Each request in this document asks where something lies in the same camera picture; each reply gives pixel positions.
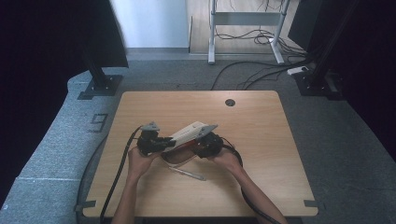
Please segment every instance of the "black cable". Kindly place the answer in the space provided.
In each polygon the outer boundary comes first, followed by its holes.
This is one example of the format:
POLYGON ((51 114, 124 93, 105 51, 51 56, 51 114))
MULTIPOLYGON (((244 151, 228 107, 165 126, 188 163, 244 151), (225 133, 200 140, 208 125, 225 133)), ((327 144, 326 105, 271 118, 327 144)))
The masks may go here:
POLYGON ((260 9, 260 7, 262 7, 262 5, 264 5, 264 1, 265 0, 262 0, 262 3, 259 5, 259 7, 256 9, 256 11, 259 11, 259 9, 260 9))
MULTIPOLYGON (((225 138, 223 138, 223 137, 221 137, 221 139, 224 139, 224 140, 229 144, 229 146, 223 145, 223 147, 229 149, 229 150, 235 155, 235 157, 238 159, 239 164, 241 164, 241 166, 243 167, 244 165, 243 165, 243 162, 242 162, 242 157, 241 157, 241 155, 239 154, 239 152, 235 149, 235 147, 234 147, 227 139, 225 139, 225 138)), ((265 214, 262 210, 260 210, 258 207, 256 207, 256 205, 254 205, 254 204, 250 201, 250 199, 249 199, 248 196, 245 194, 245 192, 242 190, 242 188, 241 188, 241 193, 242 193, 242 196, 243 196, 245 202, 247 203, 247 205, 248 205, 255 213, 257 213, 259 216, 261 216, 261 217, 267 219, 267 220, 268 220, 269 222, 271 222, 272 224, 280 224, 280 222, 276 221, 273 217, 268 216, 268 215, 265 214)))
POLYGON ((244 82, 240 82, 240 83, 238 83, 238 85, 236 85, 236 89, 238 90, 238 87, 240 86, 240 85, 243 85, 243 87, 242 87, 242 90, 245 88, 245 85, 247 84, 247 83, 249 83, 249 82, 251 82, 250 81, 250 79, 251 78, 253 78, 253 77, 255 77, 256 75, 258 75, 260 72, 262 72, 264 69, 271 69, 271 68, 274 68, 274 67, 264 67, 264 68, 262 68, 260 71, 258 71, 258 72, 256 72, 256 73, 254 73, 253 75, 251 75, 246 81, 244 81, 244 82))
POLYGON ((218 73, 218 75, 216 76, 216 79, 215 79, 215 81, 213 82, 213 85, 212 85, 212 87, 210 88, 210 90, 213 91, 213 89, 214 89, 215 86, 216 86, 216 83, 217 83, 218 80, 219 80, 219 77, 221 76, 221 74, 222 74, 227 68, 229 68, 229 67, 231 67, 231 66, 234 66, 234 65, 236 65, 236 64, 240 64, 240 63, 255 63, 255 64, 263 64, 263 65, 268 65, 268 66, 273 66, 273 67, 289 67, 289 65, 287 65, 287 64, 273 64, 273 63, 254 62, 254 61, 251 61, 251 62, 236 62, 236 63, 230 63, 230 64, 226 65, 224 68, 222 68, 221 71, 218 73))
POLYGON ((128 139, 128 142, 126 143, 125 149, 124 149, 123 154, 122 154, 122 159, 121 159, 121 162, 120 162, 119 170, 117 171, 116 177, 114 178, 114 181, 113 181, 113 185, 111 186, 111 189, 110 189, 110 191, 107 194, 105 204, 103 205, 102 212, 100 214, 100 218, 99 218, 100 223, 103 223, 103 221, 104 221, 105 212, 106 212, 108 203, 110 202, 111 195, 113 194, 113 191, 114 191, 114 189, 117 186, 117 182, 119 181, 119 178, 120 178, 120 175, 121 175, 121 172, 122 172, 122 168, 123 168, 123 165, 124 165, 125 160, 126 160, 126 156, 128 155, 128 149, 129 149, 132 141, 134 140, 134 136, 136 135, 137 131, 139 131, 140 127, 141 126, 139 126, 136 130, 134 130, 134 132, 131 134, 131 137, 128 139))
MULTIPOLYGON (((279 76, 280 73, 281 73, 281 72, 276 71, 276 72, 273 72, 273 73, 265 74, 265 75, 263 75, 263 76, 260 77, 260 78, 261 78, 261 80, 273 80, 273 81, 277 81, 277 78, 278 78, 278 76, 279 76), (264 79, 265 77, 269 77, 269 76, 274 75, 274 74, 277 74, 275 79, 264 79)), ((246 90, 247 90, 247 87, 245 87, 245 85, 248 84, 248 83, 254 82, 255 80, 254 80, 254 81, 250 81, 250 79, 251 79, 252 77, 256 76, 257 74, 258 74, 258 73, 253 74, 253 75, 250 76, 246 81, 241 82, 241 83, 238 83, 238 85, 236 86, 236 89, 238 90, 238 87, 241 86, 241 85, 243 85, 241 90, 242 90, 242 91, 246 91, 246 90)))
MULTIPOLYGON (((269 38, 273 38, 274 34, 262 30, 261 28, 256 29, 256 30, 252 30, 249 31, 243 35, 228 35, 228 34, 219 34, 218 29, 215 27, 215 32, 216 32, 216 36, 220 39, 223 40, 228 40, 228 39, 253 39, 255 44, 259 44, 259 45, 268 45, 271 44, 271 42, 269 41, 269 38), (255 36, 247 36, 250 35, 254 32, 260 32, 258 35, 255 36)), ((279 46, 282 48, 283 51, 285 51, 288 54, 292 54, 292 55, 299 55, 299 56, 306 56, 306 53, 304 52, 303 49, 298 49, 295 47, 291 47, 288 44, 286 44, 285 40, 283 38, 279 38, 278 39, 278 44, 279 46)))
POLYGON ((268 77, 268 76, 273 75, 273 74, 276 74, 276 73, 279 73, 279 74, 280 74, 281 72, 287 71, 287 70, 291 69, 292 67, 298 67, 298 66, 301 66, 301 65, 310 63, 311 61, 312 61, 312 59, 307 59, 307 60, 304 60, 304 61, 301 61, 301 62, 297 62, 297 63, 294 63, 292 66, 289 66, 289 67, 286 67, 286 68, 284 68, 284 69, 281 69, 281 70, 278 70, 278 71, 275 71, 275 72, 266 74, 266 75, 264 75, 264 76, 262 76, 262 77, 259 77, 259 78, 257 78, 256 80, 250 82, 250 83, 244 88, 244 91, 246 91, 246 90, 247 90, 251 85, 253 85, 254 83, 263 80, 265 77, 268 77))
MULTIPOLYGON (((96 147, 95 151, 92 153, 90 160, 88 161, 87 165, 85 166, 84 172, 82 173, 82 177, 81 177, 81 182, 79 183, 78 186, 78 193, 77 193, 77 205, 79 205, 81 203, 79 197, 81 196, 81 192, 82 192, 82 186, 83 181, 85 179, 85 176, 87 175, 88 172, 88 167, 91 166, 92 161, 93 161, 93 157, 96 155, 97 151, 99 150, 99 148, 101 147, 101 145, 105 142, 105 140, 107 139, 108 134, 106 134, 106 136, 102 139, 102 141, 99 143, 99 145, 96 147)), ((77 224, 79 223, 79 216, 81 215, 82 211, 76 211, 76 222, 77 224)))
POLYGON ((265 6, 265 10, 264 11, 267 11, 269 4, 270 4, 270 0, 267 0, 267 5, 265 6))
POLYGON ((279 12, 280 12, 280 11, 282 10, 283 2, 284 2, 284 1, 285 1, 285 0, 281 0, 278 7, 271 7, 271 9, 273 9, 273 10, 279 9, 279 12))
POLYGON ((233 7, 233 3, 230 0, 230 7, 233 9, 233 11, 235 11, 235 8, 233 7))

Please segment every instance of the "finger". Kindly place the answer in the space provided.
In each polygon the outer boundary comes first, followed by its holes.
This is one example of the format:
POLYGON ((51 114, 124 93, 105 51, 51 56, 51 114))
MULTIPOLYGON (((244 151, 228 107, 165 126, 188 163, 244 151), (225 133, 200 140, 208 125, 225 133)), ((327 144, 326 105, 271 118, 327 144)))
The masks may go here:
POLYGON ((154 152, 151 153, 151 155, 149 155, 148 157, 152 160, 154 160, 155 158, 159 157, 161 155, 161 152, 154 152))

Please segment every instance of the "power strip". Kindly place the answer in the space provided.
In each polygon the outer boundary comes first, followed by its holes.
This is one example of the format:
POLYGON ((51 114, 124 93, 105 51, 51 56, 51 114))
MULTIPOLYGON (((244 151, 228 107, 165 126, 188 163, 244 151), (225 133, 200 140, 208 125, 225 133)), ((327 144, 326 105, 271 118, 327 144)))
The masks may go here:
POLYGON ((308 71, 308 70, 309 70, 309 69, 308 69, 307 67, 301 66, 301 67, 296 67, 296 68, 291 68, 291 69, 289 69, 289 70, 288 70, 288 74, 291 76, 291 75, 294 75, 294 74, 306 72, 306 71, 308 71))

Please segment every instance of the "white wall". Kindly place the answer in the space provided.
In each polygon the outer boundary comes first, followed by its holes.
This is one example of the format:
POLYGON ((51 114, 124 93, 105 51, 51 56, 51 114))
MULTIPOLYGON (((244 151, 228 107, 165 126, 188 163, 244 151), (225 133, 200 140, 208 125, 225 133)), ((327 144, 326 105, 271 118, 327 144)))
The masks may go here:
POLYGON ((187 48, 186 0, 111 0, 125 48, 187 48))

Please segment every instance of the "round hole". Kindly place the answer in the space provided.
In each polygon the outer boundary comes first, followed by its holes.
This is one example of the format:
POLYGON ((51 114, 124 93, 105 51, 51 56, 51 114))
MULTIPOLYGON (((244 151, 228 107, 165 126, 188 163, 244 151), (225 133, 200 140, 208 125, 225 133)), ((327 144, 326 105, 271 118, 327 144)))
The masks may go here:
POLYGON ((226 104, 227 106, 234 106, 234 105, 235 105, 235 100, 233 100, 233 99, 228 99, 228 100, 225 101, 225 104, 226 104))

